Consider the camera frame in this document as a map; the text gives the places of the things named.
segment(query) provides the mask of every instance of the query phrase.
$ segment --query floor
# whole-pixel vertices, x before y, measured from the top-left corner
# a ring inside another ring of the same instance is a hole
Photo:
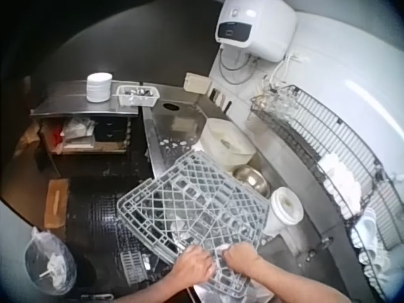
[[[145,157],[143,121],[136,119],[132,125],[132,144],[125,155],[54,157],[61,177],[70,180],[66,226],[55,231],[70,248],[78,268],[70,298],[79,298],[83,293],[113,293],[116,297],[130,294],[170,270],[156,260],[158,274],[148,272],[149,280],[132,287],[128,287],[123,275],[119,259],[122,250],[151,253],[120,226],[115,208],[120,196],[152,177]],[[39,171],[35,162],[37,147],[38,143],[32,143],[6,167],[1,196],[26,221],[43,229],[48,181],[55,173],[50,165]],[[186,292],[175,298],[173,302],[189,302]]]
[[[1,178],[1,197],[29,223],[43,229],[49,176],[35,163],[37,145],[32,143],[10,161]]]

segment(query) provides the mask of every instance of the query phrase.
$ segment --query cable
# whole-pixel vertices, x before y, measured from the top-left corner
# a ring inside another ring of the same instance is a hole
[[[273,86],[273,77],[275,77],[276,73],[278,72],[278,70],[281,68],[282,64],[285,62],[285,59],[282,59],[282,61],[280,61],[278,63],[278,65],[275,67],[275,69],[273,70],[271,76],[270,76],[270,87]]]
[[[220,64],[220,62],[219,62],[219,72],[220,72],[220,75],[222,76],[222,78],[228,84],[230,84],[230,85],[241,85],[241,84],[244,84],[245,82],[247,82],[248,80],[250,80],[253,77],[255,71],[257,70],[257,66],[258,66],[258,60],[255,60],[255,66],[254,66],[254,69],[252,70],[251,74],[246,79],[244,79],[244,80],[242,80],[240,82],[233,82],[233,81],[230,81],[229,79],[227,79],[226,76],[223,73],[222,65]]]
[[[251,55],[248,54],[247,60],[246,60],[243,64],[241,64],[241,66],[239,66],[238,68],[229,68],[228,66],[226,66],[226,65],[223,63],[222,54],[223,54],[223,49],[220,49],[219,64],[221,64],[221,65],[222,65],[225,69],[227,69],[228,71],[239,71],[239,70],[242,69],[244,66],[246,66],[246,65],[250,62],[250,59],[251,59]]]
[[[290,62],[290,58],[291,58],[291,57],[292,57],[291,54],[286,54],[285,57],[282,59],[282,61],[280,61],[280,62],[278,63],[278,65],[275,67],[275,69],[273,70],[273,72],[272,72],[272,74],[271,74],[271,76],[270,76],[270,87],[271,87],[271,88],[276,88],[277,86],[279,86],[279,83],[276,83],[276,84],[274,85],[273,79],[274,79],[276,73],[277,73],[277,72],[279,71],[279,69],[282,67],[282,65],[286,62],[285,72],[283,73],[283,77],[282,77],[282,79],[280,80],[281,82],[284,82],[284,81],[285,81],[286,75],[287,75],[287,73],[288,73],[289,62]]]

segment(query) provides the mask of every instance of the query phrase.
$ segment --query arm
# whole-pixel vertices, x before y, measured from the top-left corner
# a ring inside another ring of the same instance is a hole
[[[181,290],[209,280],[215,264],[200,246],[189,246],[179,256],[170,273],[152,286],[116,300],[116,303],[161,303]]]
[[[223,252],[223,257],[230,268],[256,280],[287,303],[350,302],[325,284],[288,273],[266,262],[248,243],[233,245]]]

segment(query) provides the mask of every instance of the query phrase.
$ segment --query metal bowl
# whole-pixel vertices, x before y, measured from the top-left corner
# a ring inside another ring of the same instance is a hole
[[[264,176],[256,169],[248,165],[237,166],[233,170],[233,177],[241,183],[250,185],[257,193],[265,198],[271,195],[271,188]]]

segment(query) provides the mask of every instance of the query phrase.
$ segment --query hand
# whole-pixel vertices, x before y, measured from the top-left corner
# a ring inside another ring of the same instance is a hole
[[[208,281],[215,270],[215,264],[207,251],[200,246],[189,246],[178,257],[167,278],[171,279],[180,291]]]
[[[261,259],[253,246],[246,242],[230,246],[222,255],[229,268],[246,276],[249,276],[249,272]]]

